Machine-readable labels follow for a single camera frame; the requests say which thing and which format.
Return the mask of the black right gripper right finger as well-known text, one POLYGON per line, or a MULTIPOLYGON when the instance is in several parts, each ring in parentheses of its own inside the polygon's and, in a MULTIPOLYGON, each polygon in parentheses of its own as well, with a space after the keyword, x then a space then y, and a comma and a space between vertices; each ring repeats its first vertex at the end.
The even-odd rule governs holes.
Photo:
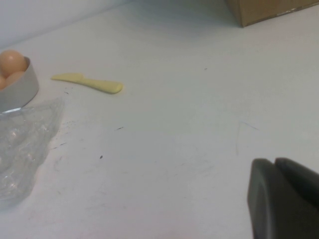
POLYGON ((296 192, 319 208, 319 174, 288 158, 277 158, 275 166, 296 192))

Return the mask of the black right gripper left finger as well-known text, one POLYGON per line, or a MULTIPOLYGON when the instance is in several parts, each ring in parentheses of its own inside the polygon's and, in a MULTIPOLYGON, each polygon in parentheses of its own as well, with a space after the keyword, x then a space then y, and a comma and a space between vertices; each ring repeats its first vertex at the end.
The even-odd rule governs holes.
POLYGON ((275 162, 253 160, 247 203, 255 239, 319 237, 319 209, 296 192, 275 162))

